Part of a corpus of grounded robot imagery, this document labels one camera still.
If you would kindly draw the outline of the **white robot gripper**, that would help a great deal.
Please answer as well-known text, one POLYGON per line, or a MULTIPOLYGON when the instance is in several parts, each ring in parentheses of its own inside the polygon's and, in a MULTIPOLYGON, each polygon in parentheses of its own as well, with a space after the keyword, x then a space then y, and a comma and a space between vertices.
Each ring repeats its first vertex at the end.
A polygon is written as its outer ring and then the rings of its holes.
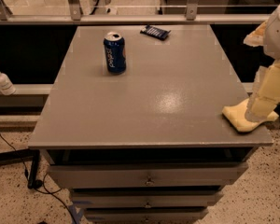
POLYGON ((259 68, 245 112, 248 121, 266 121, 273 117, 280 103, 280 5, 268 20, 245 37, 244 43, 251 47, 263 46, 263 52, 275 59, 269 67, 259 68))

